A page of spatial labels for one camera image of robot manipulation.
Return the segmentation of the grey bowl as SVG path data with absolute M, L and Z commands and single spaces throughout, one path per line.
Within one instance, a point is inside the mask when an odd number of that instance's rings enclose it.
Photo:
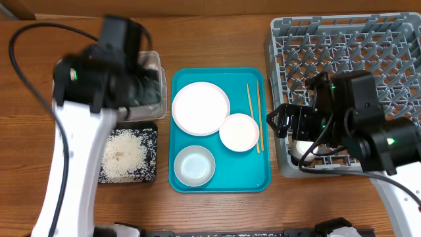
M 205 185 L 213 177 L 216 161 L 207 148 L 191 145 L 177 154 L 173 167 L 176 178 L 182 184 L 199 187 Z

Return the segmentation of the teal plastic tray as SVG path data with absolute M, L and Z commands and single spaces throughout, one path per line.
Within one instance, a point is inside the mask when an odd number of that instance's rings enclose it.
M 231 151 L 223 145 L 217 133 L 201 137 L 189 135 L 178 128 L 173 119 L 170 120 L 168 181 L 177 192 L 261 192 L 270 183 L 271 168 L 268 125 L 264 121 L 267 115 L 264 90 L 265 79 L 259 70 L 252 67 L 184 68 L 175 73 L 172 78 L 172 97 L 175 97 L 177 92 L 190 83 L 210 82 L 224 90 L 230 100 L 232 113 L 250 114 L 246 89 L 246 84 L 248 84 L 253 113 L 255 120 L 259 124 L 257 81 L 259 81 L 260 88 L 264 138 L 264 151 L 259 154 L 255 147 L 245 152 Z M 216 170 L 213 177 L 205 185 L 199 187 L 189 187 L 182 184 L 174 174 L 173 165 L 177 154 L 190 145 L 199 145 L 207 148 L 216 161 Z

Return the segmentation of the white cup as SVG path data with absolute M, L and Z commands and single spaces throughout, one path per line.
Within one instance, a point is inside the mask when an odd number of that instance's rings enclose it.
M 311 147 L 312 142 L 306 141 L 293 141 L 289 147 L 290 155 L 294 160 L 299 161 L 305 152 Z M 318 153 L 318 146 L 313 149 L 313 152 L 310 152 L 306 158 L 305 162 L 310 163 L 316 158 L 316 153 Z

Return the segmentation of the grey dishwasher rack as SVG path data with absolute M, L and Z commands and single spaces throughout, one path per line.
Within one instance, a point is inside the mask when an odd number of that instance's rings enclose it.
M 310 106 L 314 95 L 307 79 L 356 70 L 374 75 L 387 120 L 405 117 L 420 129 L 420 15 L 416 13 L 275 18 L 265 44 L 266 68 L 274 109 L 283 103 Z M 304 178 L 290 155 L 292 133 L 277 138 L 280 173 Z M 306 169 L 361 171 L 347 150 L 334 153 L 325 144 Z

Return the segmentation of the large white plate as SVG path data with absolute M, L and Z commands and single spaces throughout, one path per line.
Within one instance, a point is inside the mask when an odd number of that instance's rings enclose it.
M 219 131 L 230 115 L 230 100 L 217 85 L 194 82 L 184 86 L 172 100 L 172 118 L 178 128 L 193 136 Z

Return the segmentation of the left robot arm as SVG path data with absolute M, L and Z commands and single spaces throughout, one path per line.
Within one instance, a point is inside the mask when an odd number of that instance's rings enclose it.
M 119 120 L 148 117 L 161 85 L 140 49 L 148 31 L 106 16 L 97 43 L 60 60 L 53 73 L 55 148 L 33 236 L 140 236 L 129 224 L 96 226 L 95 194 L 107 138 Z

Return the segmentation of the white bowl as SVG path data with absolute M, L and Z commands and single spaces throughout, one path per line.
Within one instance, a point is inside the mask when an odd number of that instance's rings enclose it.
M 256 121 L 249 115 L 236 113 L 228 116 L 219 129 L 221 142 L 231 151 L 245 152 L 254 148 L 260 131 Z

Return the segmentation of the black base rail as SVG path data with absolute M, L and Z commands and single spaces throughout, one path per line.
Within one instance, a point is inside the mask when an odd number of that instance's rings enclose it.
M 94 236 L 139 236 L 139 237 L 316 237 L 322 236 L 313 228 L 287 228 L 281 231 L 254 231 L 254 232 L 172 232 L 146 231 L 144 228 L 114 223 L 108 226 L 96 226 Z

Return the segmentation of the left wooden chopstick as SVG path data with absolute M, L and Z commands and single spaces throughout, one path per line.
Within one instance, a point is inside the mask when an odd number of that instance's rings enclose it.
M 250 110 L 250 113 L 251 113 L 251 118 L 254 120 L 253 105 L 252 105 L 252 102 L 251 102 L 251 95 L 250 95 L 248 84 L 246 84 L 246 88 L 247 88 L 247 98 L 248 98 L 248 102 L 249 102 L 249 110 Z M 257 153 L 259 154 L 260 153 L 259 133 L 258 133 L 258 137 L 257 137 L 256 147 L 257 147 Z

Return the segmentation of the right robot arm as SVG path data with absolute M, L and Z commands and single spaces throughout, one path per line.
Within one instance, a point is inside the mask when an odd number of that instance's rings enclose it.
M 267 115 L 277 138 L 293 132 L 310 142 L 298 168 L 309 174 L 368 177 L 389 215 L 396 236 L 420 235 L 420 129 L 405 117 L 387 120 L 374 75 L 356 70 L 329 77 L 321 72 L 305 82 L 314 95 L 310 106 L 283 103 Z M 325 144 L 347 150 L 361 171 L 306 169 L 305 159 Z

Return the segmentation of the wooden chopstick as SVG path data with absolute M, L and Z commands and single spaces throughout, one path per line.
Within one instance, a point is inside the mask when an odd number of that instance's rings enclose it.
M 251 113 L 251 118 L 254 120 L 253 105 L 252 105 L 252 102 L 251 102 L 251 95 L 250 95 L 248 84 L 246 84 L 246 88 L 247 88 L 247 98 L 248 98 L 248 102 L 249 102 L 249 110 L 250 110 L 250 113 Z M 259 154 L 260 153 L 259 133 L 258 133 L 258 137 L 257 137 L 256 147 L 257 147 L 257 153 Z
M 264 138 L 263 138 L 263 129 L 262 129 L 262 111 L 261 111 L 261 103 L 260 103 L 260 88 L 259 88 L 259 81 L 257 81 L 257 103 L 258 103 L 258 112 L 259 112 L 259 125 L 260 125 L 260 146 L 261 151 L 264 151 Z

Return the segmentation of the right wooden chopstick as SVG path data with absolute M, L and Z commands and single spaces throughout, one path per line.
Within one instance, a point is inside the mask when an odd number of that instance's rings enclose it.
M 262 111 L 261 111 L 261 103 L 260 103 L 260 88 L 259 88 L 259 81 L 257 81 L 257 103 L 258 103 L 258 112 L 259 112 L 259 125 L 260 125 L 260 146 L 261 151 L 264 151 L 264 138 L 263 138 L 263 129 L 262 129 Z

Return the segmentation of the clear plastic bin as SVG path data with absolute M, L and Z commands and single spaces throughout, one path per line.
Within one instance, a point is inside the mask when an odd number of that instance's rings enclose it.
M 132 107 L 132 74 L 137 66 L 157 70 L 161 102 Z M 58 111 L 80 108 L 88 115 L 108 115 L 115 121 L 160 119 L 166 112 L 166 83 L 155 51 L 125 53 L 122 50 L 91 48 L 69 54 L 53 70 L 53 100 Z

